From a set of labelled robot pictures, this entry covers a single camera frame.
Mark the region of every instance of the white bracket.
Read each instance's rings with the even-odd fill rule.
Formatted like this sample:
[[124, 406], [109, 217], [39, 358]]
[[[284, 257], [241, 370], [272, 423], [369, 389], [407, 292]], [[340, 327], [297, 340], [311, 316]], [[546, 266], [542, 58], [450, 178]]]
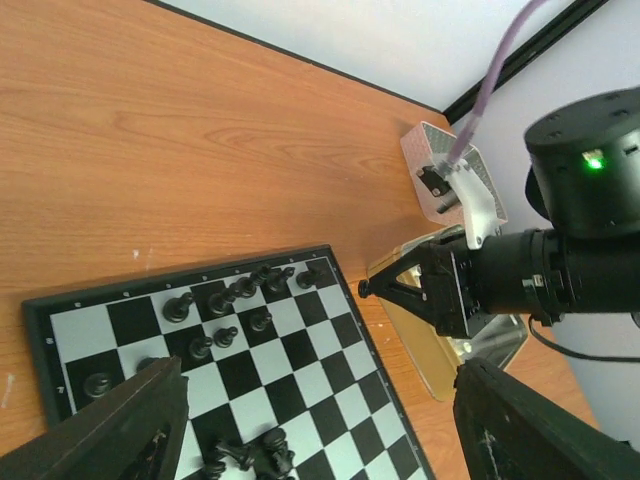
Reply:
[[443, 178], [462, 204], [467, 247], [479, 250], [485, 238], [500, 231], [493, 195], [464, 158], [451, 167], [446, 162], [446, 155], [434, 155], [433, 164], [438, 173], [444, 173]]

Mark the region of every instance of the black baseboard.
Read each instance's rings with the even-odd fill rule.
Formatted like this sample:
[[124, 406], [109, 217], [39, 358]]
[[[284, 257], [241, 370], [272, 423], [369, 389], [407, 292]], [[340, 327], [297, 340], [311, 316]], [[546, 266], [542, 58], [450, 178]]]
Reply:
[[[580, 25], [583, 20], [588, 18], [608, 1], [609, 0], [576, 0], [565, 8], [538, 33], [507, 57], [502, 67], [502, 72], [498, 77], [496, 90], [511, 80], [536, 58], [549, 50], [549, 48], [562, 37]], [[464, 95], [444, 111], [444, 115], [450, 124], [453, 125], [471, 111], [478, 97], [478, 93], [480, 93], [482, 80], [467, 90]]]

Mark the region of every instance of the black cylindrical motor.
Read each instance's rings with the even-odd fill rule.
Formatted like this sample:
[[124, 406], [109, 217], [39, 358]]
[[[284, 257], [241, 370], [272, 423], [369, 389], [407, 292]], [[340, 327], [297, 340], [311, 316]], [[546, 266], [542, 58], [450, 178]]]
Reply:
[[556, 110], [525, 142], [527, 198], [556, 230], [584, 239], [640, 231], [640, 87]]
[[578, 240], [554, 230], [489, 237], [470, 251], [473, 295], [488, 313], [640, 311], [640, 234]]

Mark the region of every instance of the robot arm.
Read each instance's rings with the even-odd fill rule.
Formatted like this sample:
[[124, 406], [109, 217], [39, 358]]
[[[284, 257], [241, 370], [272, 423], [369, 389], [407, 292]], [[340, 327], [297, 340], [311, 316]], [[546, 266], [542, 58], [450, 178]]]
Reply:
[[[591, 97], [525, 135], [527, 199], [553, 229], [499, 235], [491, 194], [464, 160], [439, 173], [460, 199], [465, 233], [425, 242], [364, 280], [375, 294], [471, 338], [500, 313], [545, 326], [565, 313], [640, 311], [640, 88]], [[397, 281], [419, 267], [420, 288]]]

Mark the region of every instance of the chessboard border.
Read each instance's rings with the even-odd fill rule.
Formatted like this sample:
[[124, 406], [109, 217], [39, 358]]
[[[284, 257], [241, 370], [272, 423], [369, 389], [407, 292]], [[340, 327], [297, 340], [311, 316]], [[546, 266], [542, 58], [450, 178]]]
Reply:
[[[409, 417], [407, 416], [404, 406], [398, 397], [395, 387], [393, 386], [393, 382], [382, 363], [380, 353], [373, 342], [355, 299], [351, 294], [349, 284], [340, 269], [331, 246], [328, 244], [303, 249], [281, 251], [258, 257], [247, 256], [245, 258], [220, 264], [207, 265], [188, 270], [176, 270], [175, 272], [163, 273], [141, 279], [110, 283], [98, 287], [90, 287], [74, 290], [72, 292], [25, 300], [22, 302], [22, 311], [27, 327], [27, 337], [31, 347], [33, 364], [38, 377], [38, 387], [49, 428], [54, 427], [72, 416], [68, 396], [60, 395], [56, 397], [54, 395], [55, 386], [60, 384], [60, 381], [54, 382], [54, 377], [56, 380], [62, 380], [64, 382], [64, 375], [57, 346], [55, 343], [47, 345], [45, 341], [47, 338], [52, 338], [54, 336], [53, 327], [51, 325], [51, 315], [79, 308], [77, 305], [78, 302], [81, 303], [81, 308], [84, 308], [124, 300], [126, 298], [150, 295], [163, 290], [163, 288], [158, 287], [158, 284], [165, 284], [164, 288], [167, 288], [166, 284], [170, 284], [171, 288], [178, 288], [181, 286], [192, 286], [198, 283], [206, 283], [216, 279], [238, 275], [238, 270], [240, 273], [249, 273], [251, 269], [243, 270], [242, 267], [253, 265], [253, 268], [255, 268], [256, 263], [269, 263], [271, 267], [278, 267], [280, 265], [287, 265], [290, 263], [308, 262], [322, 257], [327, 258], [338, 284], [345, 293], [345, 297], [351, 312], [354, 315], [358, 330], [369, 347], [369, 351], [372, 354], [377, 371], [382, 377], [385, 389], [400, 415], [400, 420], [417, 460], [424, 469], [425, 474], [429, 478], [435, 478], [431, 464], [429, 463], [413, 426], [409, 421]], [[59, 367], [59, 371], [52, 372], [52, 366]]]

